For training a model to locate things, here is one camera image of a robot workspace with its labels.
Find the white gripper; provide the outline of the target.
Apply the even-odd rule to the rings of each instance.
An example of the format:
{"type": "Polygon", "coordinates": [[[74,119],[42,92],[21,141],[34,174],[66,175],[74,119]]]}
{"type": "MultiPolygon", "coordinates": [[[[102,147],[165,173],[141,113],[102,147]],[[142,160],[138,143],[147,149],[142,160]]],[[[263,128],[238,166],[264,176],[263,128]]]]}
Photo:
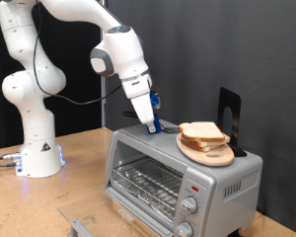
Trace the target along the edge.
{"type": "Polygon", "coordinates": [[[126,97],[131,101],[139,120],[146,124],[149,133],[156,131],[150,100],[150,75],[145,74],[133,80],[122,82],[126,97]]]}

